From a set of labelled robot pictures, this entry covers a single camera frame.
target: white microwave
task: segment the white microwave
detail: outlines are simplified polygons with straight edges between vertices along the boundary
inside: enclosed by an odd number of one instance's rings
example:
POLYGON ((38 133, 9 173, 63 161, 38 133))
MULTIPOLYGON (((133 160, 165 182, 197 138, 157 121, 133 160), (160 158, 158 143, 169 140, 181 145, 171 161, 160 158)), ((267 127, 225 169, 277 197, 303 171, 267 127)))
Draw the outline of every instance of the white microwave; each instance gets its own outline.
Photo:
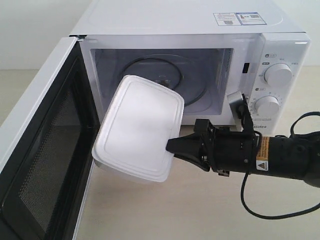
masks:
POLYGON ((241 92, 271 134, 309 45, 270 0, 94 0, 0 128, 1 237, 76 237, 91 148, 123 76, 179 93, 184 125, 234 126, 228 96, 241 92))

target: brand logo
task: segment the brand logo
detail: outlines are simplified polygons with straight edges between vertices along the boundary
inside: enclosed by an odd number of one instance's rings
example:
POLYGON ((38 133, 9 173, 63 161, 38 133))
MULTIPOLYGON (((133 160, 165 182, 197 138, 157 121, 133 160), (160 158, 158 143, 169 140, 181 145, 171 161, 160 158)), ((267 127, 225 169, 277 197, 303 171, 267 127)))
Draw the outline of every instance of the brand logo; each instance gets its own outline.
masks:
POLYGON ((254 129, 266 129, 267 126, 265 126, 265 125, 254 125, 253 128, 254 129))

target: white plastic container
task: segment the white plastic container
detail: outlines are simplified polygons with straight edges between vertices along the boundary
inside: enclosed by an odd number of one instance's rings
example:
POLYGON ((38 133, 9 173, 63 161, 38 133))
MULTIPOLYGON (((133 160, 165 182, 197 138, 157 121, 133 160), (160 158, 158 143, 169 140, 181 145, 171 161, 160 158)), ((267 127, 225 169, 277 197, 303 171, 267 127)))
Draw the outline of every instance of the white plastic container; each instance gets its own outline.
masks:
POLYGON ((178 93, 142 77, 125 76, 92 149, 96 165, 138 182, 165 181, 174 157, 166 145, 179 136, 183 110, 178 93))

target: yellow warning sticker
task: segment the yellow warning sticker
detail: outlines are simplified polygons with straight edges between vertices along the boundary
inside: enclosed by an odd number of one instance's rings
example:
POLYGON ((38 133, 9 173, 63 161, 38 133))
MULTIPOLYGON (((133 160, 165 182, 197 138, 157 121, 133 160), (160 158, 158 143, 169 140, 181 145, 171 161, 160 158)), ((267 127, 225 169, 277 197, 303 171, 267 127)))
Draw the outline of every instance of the yellow warning sticker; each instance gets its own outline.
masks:
POLYGON ((261 147, 256 156, 257 161, 268 161, 269 158, 269 141, 270 137, 264 136, 262 137, 261 147))

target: power knob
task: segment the power knob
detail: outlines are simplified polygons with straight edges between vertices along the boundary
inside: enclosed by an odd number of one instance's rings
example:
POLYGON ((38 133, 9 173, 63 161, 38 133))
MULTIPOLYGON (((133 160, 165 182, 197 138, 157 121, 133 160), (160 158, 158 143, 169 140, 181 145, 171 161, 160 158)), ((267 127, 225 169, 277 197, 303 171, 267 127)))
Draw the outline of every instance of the power knob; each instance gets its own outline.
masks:
POLYGON ((255 110, 259 116, 272 117, 279 111, 279 102, 274 96, 264 96, 255 102, 255 110))
POLYGON ((264 80, 271 87, 287 85, 293 77, 292 71, 287 64, 277 63, 269 67, 264 73, 264 80))

